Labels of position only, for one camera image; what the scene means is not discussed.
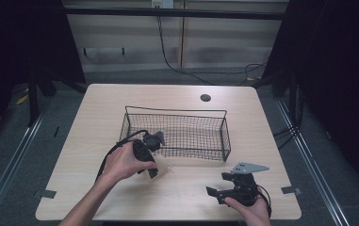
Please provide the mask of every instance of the basket handle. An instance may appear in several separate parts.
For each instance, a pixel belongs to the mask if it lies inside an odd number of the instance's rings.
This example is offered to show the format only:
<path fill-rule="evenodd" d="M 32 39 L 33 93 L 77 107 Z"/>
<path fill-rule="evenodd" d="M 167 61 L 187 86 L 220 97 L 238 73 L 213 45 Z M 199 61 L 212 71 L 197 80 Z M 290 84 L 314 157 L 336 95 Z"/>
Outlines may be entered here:
<path fill-rule="evenodd" d="M 155 110 L 155 111 L 183 111 L 183 112 L 224 112 L 223 118 L 226 118 L 227 110 L 184 110 L 184 109 L 160 109 L 160 108 L 150 108 L 150 107 L 142 107 L 142 106 L 131 106 L 127 105 L 125 107 L 126 115 L 129 114 L 128 108 L 135 108 L 135 109 L 144 109 L 144 110 Z"/>

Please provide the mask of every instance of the power outlet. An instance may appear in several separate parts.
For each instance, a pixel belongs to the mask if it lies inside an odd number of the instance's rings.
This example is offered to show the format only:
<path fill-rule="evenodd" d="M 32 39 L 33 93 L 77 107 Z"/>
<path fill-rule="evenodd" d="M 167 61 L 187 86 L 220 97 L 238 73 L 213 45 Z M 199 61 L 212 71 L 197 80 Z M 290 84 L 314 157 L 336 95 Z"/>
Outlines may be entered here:
<path fill-rule="evenodd" d="M 152 0 L 152 8 L 162 8 L 163 0 Z"/>
<path fill-rule="evenodd" d="M 173 8 L 173 0 L 162 0 L 163 8 Z"/>
<path fill-rule="evenodd" d="M 152 8 L 173 8 L 173 0 L 152 0 Z"/>

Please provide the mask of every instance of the gray floor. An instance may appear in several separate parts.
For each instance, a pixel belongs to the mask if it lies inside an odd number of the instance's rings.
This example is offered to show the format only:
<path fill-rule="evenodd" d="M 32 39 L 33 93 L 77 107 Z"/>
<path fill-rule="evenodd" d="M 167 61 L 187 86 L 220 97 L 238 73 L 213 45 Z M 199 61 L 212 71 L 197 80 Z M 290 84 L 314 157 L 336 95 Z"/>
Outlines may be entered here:
<path fill-rule="evenodd" d="M 188 69 L 187 72 L 242 72 L 243 70 L 244 68 L 215 68 Z M 260 73 L 261 71 L 255 70 L 249 76 L 258 77 Z M 242 81 L 246 81 L 243 86 L 247 86 L 255 81 L 245 80 L 245 74 L 197 75 L 213 84 L 225 86 L 238 85 Z M 86 76 L 88 83 L 204 85 L 204 82 L 193 76 L 178 74 L 171 70 L 87 73 Z M 24 161 L 0 205 L 0 225 L 57 225 L 57 222 L 36 220 L 35 212 L 40 200 L 34 197 L 34 193 L 47 185 L 83 94 L 59 83 L 56 85 L 57 95 L 50 100 L 39 132 L 31 142 Z M 272 133 L 286 128 L 276 100 L 271 95 L 270 87 L 263 87 L 257 92 Z M 24 135 L 29 119 L 28 102 L 22 105 L 15 104 L 21 94 L 20 91 L 13 94 L 11 104 L 0 122 L 0 176 Z M 47 98 L 40 96 L 40 99 L 41 105 L 48 102 Z M 307 104 L 302 119 L 302 134 L 350 225 L 359 225 L 359 175 L 345 161 L 337 145 L 326 137 L 324 128 L 310 112 Z M 285 140 L 286 138 L 278 139 L 278 146 Z M 335 225 L 296 144 L 290 141 L 280 150 L 280 154 L 292 185 L 302 191 L 297 197 L 302 209 L 302 217 L 298 220 L 273 220 L 272 225 Z M 92 225 L 101 224 L 102 222 L 92 222 Z"/>

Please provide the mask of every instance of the table surface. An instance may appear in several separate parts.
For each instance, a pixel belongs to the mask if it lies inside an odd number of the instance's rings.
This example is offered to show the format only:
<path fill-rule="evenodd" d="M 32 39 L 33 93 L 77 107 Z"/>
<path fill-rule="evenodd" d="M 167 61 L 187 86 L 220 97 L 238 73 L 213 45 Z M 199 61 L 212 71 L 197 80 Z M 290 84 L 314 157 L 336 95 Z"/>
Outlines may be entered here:
<path fill-rule="evenodd" d="M 211 101 L 203 102 L 208 94 Z M 301 209 L 281 156 L 269 129 L 264 110 L 253 88 L 107 85 L 89 86 L 46 187 L 56 191 L 53 199 L 42 198 L 39 220 L 63 219 L 94 183 L 101 162 L 119 141 L 127 105 L 188 110 L 227 110 L 231 153 L 226 162 L 189 157 L 162 157 L 155 161 L 159 173 L 147 172 L 119 182 L 94 216 L 95 220 L 240 220 L 241 215 L 219 205 L 205 187 L 232 189 L 221 179 L 238 162 L 268 166 L 253 174 L 270 194 L 272 219 L 297 219 Z"/>

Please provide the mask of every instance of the black cable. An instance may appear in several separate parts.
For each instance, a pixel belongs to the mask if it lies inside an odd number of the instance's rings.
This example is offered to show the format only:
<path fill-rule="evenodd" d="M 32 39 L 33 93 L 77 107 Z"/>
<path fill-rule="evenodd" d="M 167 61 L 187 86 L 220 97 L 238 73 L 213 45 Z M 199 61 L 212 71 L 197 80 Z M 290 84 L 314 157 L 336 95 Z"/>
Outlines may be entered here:
<path fill-rule="evenodd" d="M 274 82 L 274 80 L 278 76 L 280 76 L 282 73 L 284 73 L 285 71 L 286 71 L 286 69 L 280 68 L 279 70 L 277 70 L 275 73 L 273 73 L 270 76 L 263 76 L 258 82 L 252 84 L 251 87 L 253 87 L 254 89 L 259 89 L 260 87 L 272 84 Z"/>
<path fill-rule="evenodd" d="M 262 192 L 257 191 L 258 194 L 262 197 L 262 199 L 267 203 L 268 215 L 269 215 L 269 218 L 270 218 L 270 215 L 272 214 L 272 207 L 271 207 L 271 202 L 270 202 L 270 195 L 269 195 L 268 191 L 267 191 L 264 187 L 259 186 L 259 185 L 257 185 L 257 186 L 260 187 L 260 188 L 262 188 L 262 189 L 265 191 L 265 193 L 267 194 L 267 196 L 268 196 L 268 198 L 267 198 L 264 194 L 262 194 Z"/>
<path fill-rule="evenodd" d="M 145 133 L 145 135 L 148 135 L 148 134 L 149 134 L 149 132 L 148 132 L 147 130 L 138 130 L 137 132 L 128 135 L 127 137 L 125 137 L 125 138 L 124 138 L 123 140 L 121 140 L 120 142 L 117 142 L 117 144 L 114 145 L 114 147 L 112 147 L 112 148 L 108 151 L 108 153 L 106 154 L 105 158 L 103 159 L 103 162 L 102 162 L 102 165 L 101 165 L 100 168 L 99 168 L 99 171 L 97 172 L 96 181 L 97 181 L 97 179 L 99 179 L 99 176 L 100 176 L 100 175 L 103 173 L 103 171 L 104 171 L 104 168 L 105 168 L 105 166 L 106 166 L 106 159 L 107 159 L 107 157 L 108 157 L 112 152 L 114 152 L 116 149 L 118 149 L 119 147 L 121 147 L 123 144 L 132 141 L 132 140 L 129 140 L 129 138 L 134 137 L 134 136 L 136 136 L 137 134 L 140 134 L 140 133 Z"/>
<path fill-rule="evenodd" d="M 258 69 L 259 67 L 261 66 L 265 66 L 268 62 L 265 62 L 265 63 L 262 63 L 262 64 L 248 64 L 246 67 L 245 67 L 245 71 L 244 72 L 239 72 L 239 73 L 216 73 L 216 72 L 197 72 L 197 73 L 187 73 L 187 72 L 183 72 L 183 71 L 179 71 L 179 70 L 176 70 L 174 69 L 170 63 L 168 62 L 167 60 L 167 56 L 165 54 L 165 46 L 164 46 L 164 39 L 163 39 L 163 36 L 162 36 L 162 23 L 161 23 L 161 17 L 157 17 L 157 21 L 158 21 L 158 31 L 159 31 L 159 38 L 160 38 L 160 41 L 161 41 L 161 49 L 162 49 L 162 55 L 164 57 L 164 60 L 165 60 L 165 63 L 167 64 L 167 66 L 173 70 L 174 72 L 177 72 L 177 73 L 182 73 L 182 74 L 186 74 L 186 75 L 190 75 L 208 85 L 211 85 L 211 86 L 217 86 L 216 84 L 213 84 L 211 82 L 208 82 L 202 78 L 200 78 L 199 76 L 195 75 L 195 74 L 201 74 L 201 73 L 210 73 L 210 74 L 242 74 L 242 73 L 246 73 L 246 78 L 239 84 L 237 84 L 237 86 L 241 86 L 242 84 L 244 84 L 246 81 L 247 81 L 247 78 L 248 78 L 248 73 L 249 72 L 252 72 L 256 69 Z M 250 67 L 250 66 L 256 66 L 255 68 L 253 69 L 250 69 L 249 71 L 247 71 L 247 68 Z"/>
<path fill-rule="evenodd" d="M 297 117 L 297 119 L 295 121 L 295 125 L 292 125 L 291 127 L 288 127 L 287 129 L 283 130 L 282 132 L 279 132 L 279 133 L 275 134 L 275 136 L 278 136 L 278 135 L 284 133 L 284 131 L 286 131 L 286 130 L 288 131 L 288 133 L 291 133 L 291 137 L 289 137 L 283 144 L 281 144 L 278 147 L 278 150 L 285 147 L 285 145 L 300 132 L 300 128 L 302 126 L 302 113 L 303 113 L 304 97 L 303 97 L 302 92 L 301 92 L 300 89 L 299 89 L 298 93 L 299 93 L 299 104 L 298 104 L 298 106 L 299 106 L 299 114 L 298 114 L 298 117 Z M 283 138 L 283 137 L 286 137 L 286 136 L 288 136 L 288 134 L 284 135 L 282 137 L 278 137 L 276 139 L 280 139 L 280 138 Z"/>
<path fill-rule="evenodd" d="M 279 135 L 276 135 L 277 137 L 276 137 L 275 139 L 278 140 L 278 139 L 282 139 L 282 138 L 288 137 L 289 135 L 291 135 L 291 132 L 290 132 L 290 131 L 291 131 L 292 129 L 288 128 L 288 131 L 283 132 L 284 135 L 282 135 L 282 136 L 280 136 L 280 137 L 278 137 Z"/>

